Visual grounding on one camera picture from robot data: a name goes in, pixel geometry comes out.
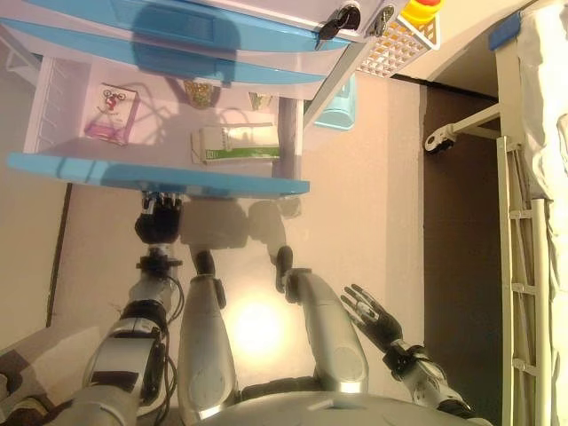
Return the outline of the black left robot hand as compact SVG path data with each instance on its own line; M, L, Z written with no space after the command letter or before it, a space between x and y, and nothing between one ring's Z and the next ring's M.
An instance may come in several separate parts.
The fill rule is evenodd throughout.
M178 237L181 212L178 193L143 192L135 232L148 245L172 243Z

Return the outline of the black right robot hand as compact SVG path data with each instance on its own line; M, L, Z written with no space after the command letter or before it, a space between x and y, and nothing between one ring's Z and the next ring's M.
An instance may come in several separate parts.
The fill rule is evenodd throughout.
M343 288L340 296L351 322L382 353L403 337L399 322L357 284Z

